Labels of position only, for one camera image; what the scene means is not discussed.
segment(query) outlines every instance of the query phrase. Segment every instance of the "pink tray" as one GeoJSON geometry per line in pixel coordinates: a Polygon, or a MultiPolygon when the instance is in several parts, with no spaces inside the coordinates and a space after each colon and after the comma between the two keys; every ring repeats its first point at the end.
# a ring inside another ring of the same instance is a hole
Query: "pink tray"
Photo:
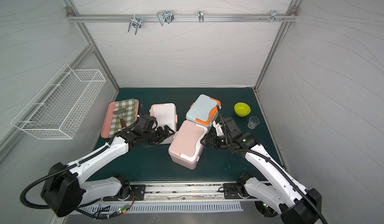
{"type": "MultiPolygon", "coordinates": [[[[136,101],[136,113],[135,113],[135,120],[137,119],[137,112],[139,111],[139,100],[135,99],[136,101]]],[[[113,119],[113,111],[115,110],[116,102],[112,102],[108,106],[107,115],[105,116],[103,129],[101,130],[101,137],[102,138],[109,138],[109,131],[111,130],[112,125],[112,119],[113,119]]]]}

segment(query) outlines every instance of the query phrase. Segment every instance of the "metal hook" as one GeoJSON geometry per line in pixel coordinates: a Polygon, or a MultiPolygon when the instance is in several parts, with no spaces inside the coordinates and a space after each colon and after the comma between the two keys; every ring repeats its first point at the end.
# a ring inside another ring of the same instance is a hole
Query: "metal hook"
{"type": "Polygon", "coordinates": [[[159,19],[160,21],[160,24],[163,26],[164,23],[167,21],[168,24],[170,24],[174,19],[175,17],[173,16],[173,13],[171,10],[161,10],[157,13],[157,18],[159,19]]]}
{"type": "Polygon", "coordinates": [[[204,13],[203,13],[203,11],[199,10],[197,13],[199,15],[199,22],[203,22],[204,21],[204,13]]]}
{"type": "Polygon", "coordinates": [[[271,13],[271,17],[268,18],[268,20],[269,20],[270,22],[273,22],[273,21],[278,21],[278,22],[279,22],[280,19],[277,18],[276,15],[277,15],[277,12],[276,12],[275,10],[273,10],[272,13],[271,13]]]}
{"type": "Polygon", "coordinates": [[[130,21],[129,26],[128,26],[128,32],[129,32],[129,30],[131,29],[132,26],[134,28],[136,28],[136,30],[135,30],[135,35],[136,35],[137,34],[137,30],[139,28],[141,28],[141,20],[136,18],[136,17],[131,18],[131,21],[130,21]]]}

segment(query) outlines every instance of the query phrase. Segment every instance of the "black mounting plate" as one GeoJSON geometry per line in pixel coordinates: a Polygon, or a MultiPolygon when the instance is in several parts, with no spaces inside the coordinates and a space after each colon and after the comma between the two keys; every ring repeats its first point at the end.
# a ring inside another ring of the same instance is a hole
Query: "black mounting plate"
{"type": "MultiPolygon", "coordinates": [[[[145,185],[130,185],[133,193],[135,194],[135,201],[142,201],[145,194],[145,185]]],[[[119,201],[116,197],[106,196],[103,198],[103,201],[119,201]]],[[[124,201],[132,201],[132,195],[130,195],[124,201]]]]}
{"type": "Polygon", "coordinates": [[[224,183],[223,184],[223,190],[224,190],[224,198],[225,199],[242,199],[238,195],[236,183],[224,183]]]}

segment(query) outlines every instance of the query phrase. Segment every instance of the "horizontal bar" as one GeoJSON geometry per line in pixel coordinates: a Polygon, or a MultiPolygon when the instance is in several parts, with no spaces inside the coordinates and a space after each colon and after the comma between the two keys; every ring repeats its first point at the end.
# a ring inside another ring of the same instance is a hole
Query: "horizontal bar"
{"type": "MultiPolygon", "coordinates": [[[[70,22],[130,22],[132,15],[74,15],[70,22]]],[[[172,22],[199,22],[198,14],[174,14],[172,22]]],[[[159,22],[156,14],[135,15],[142,22],[159,22]]],[[[269,22],[271,14],[204,14],[204,22],[269,22]]],[[[297,15],[277,14],[281,22],[295,22],[297,15]]]]}

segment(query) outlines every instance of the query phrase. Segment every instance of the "metal rod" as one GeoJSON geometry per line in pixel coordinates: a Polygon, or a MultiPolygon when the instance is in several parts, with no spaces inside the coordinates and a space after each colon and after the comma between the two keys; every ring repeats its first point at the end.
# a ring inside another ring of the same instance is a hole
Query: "metal rod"
{"type": "MultiPolygon", "coordinates": [[[[130,22],[135,16],[142,22],[159,22],[156,14],[148,15],[74,15],[70,22],[130,22]]],[[[199,22],[198,14],[174,14],[173,22],[199,22]]],[[[271,14],[204,14],[204,22],[269,22],[271,14]]],[[[295,22],[296,15],[277,14],[281,22],[295,22]]]]}
{"type": "MultiPolygon", "coordinates": [[[[290,11],[293,10],[292,9],[293,7],[295,7],[294,11],[296,12],[297,6],[299,5],[299,2],[300,2],[300,0],[291,0],[291,3],[290,3],[290,5],[288,6],[288,9],[287,9],[287,13],[290,13],[290,11]]],[[[287,29],[288,29],[289,24],[290,24],[290,22],[282,23],[280,25],[280,28],[279,28],[279,30],[278,30],[278,32],[276,34],[276,37],[275,37],[275,41],[272,44],[272,48],[271,48],[271,50],[268,53],[268,56],[267,56],[267,58],[265,60],[263,68],[262,68],[262,70],[260,72],[260,75],[259,75],[259,77],[257,79],[257,82],[255,84],[255,90],[256,91],[260,88],[260,85],[263,82],[263,78],[264,78],[264,76],[266,74],[266,71],[268,70],[268,68],[269,68],[273,58],[275,57],[276,51],[279,48],[281,41],[283,40],[283,37],[284,37],[284,35],[285,35],[285,33],[286,33],[287,29]]]]}
{"type": "MultiPolygon", "coordinates": [[[[74,2],[72,0],[62,0],[64,5],[65,6],[69,6],[69,7],[72,7],[73,11],[75,14],[78,14],[79,11],[77,10],[76,6],[74,5],[74,2]]],[[[77,27],[79,28],[81,34],[83,35],[84,39],[92,46],[92,48],[94,49],[94,53],[96,55],[96,58],[98,59],[102,69],[104,70],[104,72],[107,74],[107,77],[109,79],[109,81],[112,83],[113,85],[113,88],[115,89],[115,91],[119,91],[120,87],[115,79],[115,77],[113,76],[111,70],[109,69],[106,61],[104,60],[103,56],[101,55],[100,53],[100,50],[99,48],[97,47],[95,41],[93,40],[91,34],[89,33],[87,27],[85,24],[83,23],[78,23],[76,24],[77,27]]]]}

